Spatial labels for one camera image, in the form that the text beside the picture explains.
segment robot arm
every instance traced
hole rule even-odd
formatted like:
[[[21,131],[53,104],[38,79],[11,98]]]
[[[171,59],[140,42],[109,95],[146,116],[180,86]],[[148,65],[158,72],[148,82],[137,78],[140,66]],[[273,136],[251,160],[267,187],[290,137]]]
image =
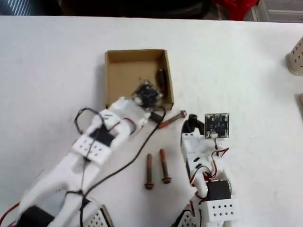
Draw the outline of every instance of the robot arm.
[[[197,192],[189,209],[178,217],[176,227],[233,227],[238,223],[235,183],[222,158],[228,150],[222,146],[223,138],[228,137],[228,122],[226,113],[207,114],[205,125],[191,114],[182,127],[181,150],[189,183]]]
[[[24,195],[19,206],[17,227],[33,227],[33,223],[40,227],[79,226],[82,195],[75,192],[85,193],[89,189],[108,157],[147,123],[151,108],[161,96],[152,85],[144,82],[131,99],[121,97],[108,109],[95,115],[91,125],[73,144],[69,154]],[[33,207],[39,209],[36,204],[57,190],[68,192],[59,214],[42,224],[35,220],[39,217],[31,217],[34,220],[30,224],[25,216]],[[91,220],[98,209],[100,204],[93,202],[85,206],[84,223]]]

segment screw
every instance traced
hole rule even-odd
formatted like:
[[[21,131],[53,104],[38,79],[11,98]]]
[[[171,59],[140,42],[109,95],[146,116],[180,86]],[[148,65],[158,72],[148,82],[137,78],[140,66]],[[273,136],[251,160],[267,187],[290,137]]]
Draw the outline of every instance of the screw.
[[[161,129],[161,128],[164,128],[165,126],[169,125],[170,123],[173,123],[174,121],[176,121],[177,119],[179,118],[185,118],[187,116],[187,113],[185,110],[181,110],[179,114],[177,114],[176,116],[168,119],[167,121],[165,122],[162,122],[158,129]]]
[[[148,154],[147,155],[147,159],[146,159],[146,184],[144,185],[145,186],[145,189],[147,190],[151,190],[153,188],[153,183],[152,183],[152,169],[151,169],[151,166],[152,166],[152,155],[151,154]]]
[[[164,175],[164,178],[162,179],[162,181],[164,183],[170,183],[171,177],[169,177],[169,173],[167,172],[164,149],[160,149],[160,156],[161,156],[161,164],[162,164],[162,170],[163,170],[163,175]]]

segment black wire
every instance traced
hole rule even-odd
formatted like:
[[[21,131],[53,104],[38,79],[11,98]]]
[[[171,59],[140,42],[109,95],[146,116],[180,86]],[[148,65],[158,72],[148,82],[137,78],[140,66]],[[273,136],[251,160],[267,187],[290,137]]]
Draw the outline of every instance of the black wire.
[[[201,209],[199,209],[199,213],[200,213],[200,227],[202,226],[202,214],[201,214]]]
[[[67,191],[65,195],[72,193],[72,194],[79,194],[79,195],[82,195],[82,196],[83,196],[83,189],[82,189],[82,187],[83,187],[83,182],[84,182],[84,174],[85,174],[86,164],[87,164],[87,162],[88,162],[88,156],[89,156],[89,153],[90,153],[90,151],[91,151],[91,148],[92,148],[93,144],[95,143],[95,141],[96,141],[96,139],[97,139],[97,137],[98,137],[98,135],[99,135],[99,133],[100,133],[100,131],[101,131],[102,125],[104,124],[104,119],[102,118],[101,114],[100,114],[98,111],[96,111],[96,110],[94,110],[94,109],[92,109],[92,108],[89,108],[89,107],[85,107],[85,108],[83,108],[83,109],[80,109],[79,112],[78,112],[78,114],[77,114],[77,116],[75,117],[75,120],[74,120],[75,125],[76,125],[76,127],[77,127],[77,130],[78,130],[78,132],[79,132],[80,134],[83,134],[83,131],[79,129],[79,126],[78,126],[78,118],[79,118],[79,116],[80,116],[85,110],[89,110],[89,111],[91,111],[91,112],[97,114],[97,115],[100,117],[100,119],[101,119],[101,125],[100,125],[100,127],[99,127],[99,129],[98,129],[98,132],[96,133],[96,136],[94,137],[93,141],[92,141],[91,144],[90,144],[90,147],[89,147],[89,150],[88,150],[86,156],[84,157],[83,172],[82,172],[82,179],[81,179],[80,190],[78,190],[78,191]]]
[[[166,110],[164,107],[160,107],[163,110],[163,116],[162,116],[162,121],[166,115]],[[98,181],[97,183],[95,183],[94,185],[92,185],[87,192],[83,195],[82,197],[82,205],[80,208],[80,227],[84,227],[83,225],[83,209],[84,209],[84,201],[87,197],[87,195],[94,190],[96,187],[98,187],[100,184],[102,184],[104,181],[106,181],[107,179],[109,179],[110,177],[120,173],[122,170],[126,169],[127,167],[129,167],[140,155],[141,151],[143,150],[144,146],[146,145],[146,143],[148,142],[148,140],[151,138],[151,136],[155,133],[155,131],[158,129],[159,125],[161,124],[161,122],[159,122],[156,127],[151,131],[151,133],[148,135],[148,137],[145,139],[144,143],[141,145],[140,149],[138,150],[137,154],[134,156],[134,158],[128,162],[126,165],[124,165],[123,167],[121,167],[120,169],[116,170],[115,172],[111,173],[110,175],[104,177],[102,180]]]
[[[83,108],[83,109],[80,109],[79,112],[78,112],[78,114],[77,114],[77,116],[75,117],[75,120],[74,120],[74,123],[75,123],[75,125],[76,125],[77,131],[78,131],[78,133],[79,133],[80,135],[83,134],[83,131],[80,130],[80,128],[79,128],[79,125],[78,125],[78,118],[79,118],[79,116],[80,116],[84,111],[86,111],[86,110],[89,110],[89,111],[91,111],[92,113],[98,115],[98,116],[100,117],[101,121],[102,121],[101,126],[104,124],[104,119],[103,119],[103,117],[101,116],[101,114],[100,114],[97,110],[94,110],[94,109],[89,108],[89,107],[85,107],[85,108]]]

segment white block with holes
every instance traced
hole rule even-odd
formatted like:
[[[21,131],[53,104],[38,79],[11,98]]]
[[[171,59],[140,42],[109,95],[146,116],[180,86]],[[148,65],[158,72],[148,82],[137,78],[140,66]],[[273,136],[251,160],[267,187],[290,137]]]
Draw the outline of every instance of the white block with holes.
[[[239,206],[237,199],[202,202],[200,209],[203,211],[202,220],[204,223],[239,219]]]
[[[105,218],[101,212],[98,210],[93,219],[86,225],[86,227],[108,227]]]
[[[98,141],[95,141],[94,144],[92,144],[93,139],[87,135],[82,135],[72,146],[72,149],[84,157],[87,158],[93,162],[96,162],[99,166],[102,165],[109,155],[111,154],[111,149],[104,145],[103,143],[100,143]]]
[[[195,217],[192,215],[191,212],[186,211],[184,212],[177,227],[192,227],[192,226],[196,226]]]

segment table surface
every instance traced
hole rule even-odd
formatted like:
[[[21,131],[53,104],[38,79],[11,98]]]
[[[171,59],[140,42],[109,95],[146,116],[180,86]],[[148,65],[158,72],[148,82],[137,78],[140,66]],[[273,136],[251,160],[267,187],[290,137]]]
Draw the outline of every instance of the table surface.
[[[229,112],[226,161],[237,183],[244,227],[301,227],[303,77],[284,57],[302,24],[97,17],[0,17],[0,213],[19,201],[78,137],[77,111],[104,105],[107,50],[166,49],[175,105],[204,118]],[[89,116],[83,120],[88,124]],[[115,226],[170,226],[193,196],[182,159],[182,121],[158,131],[138,160],[91,195]],[[149,123],[114,153],[100,178],[130,160]],[[165,148],[172,183],[161,183]],[[145,158],[153,156],[154,190]],[[13,220],[9,216],[6,223]]]

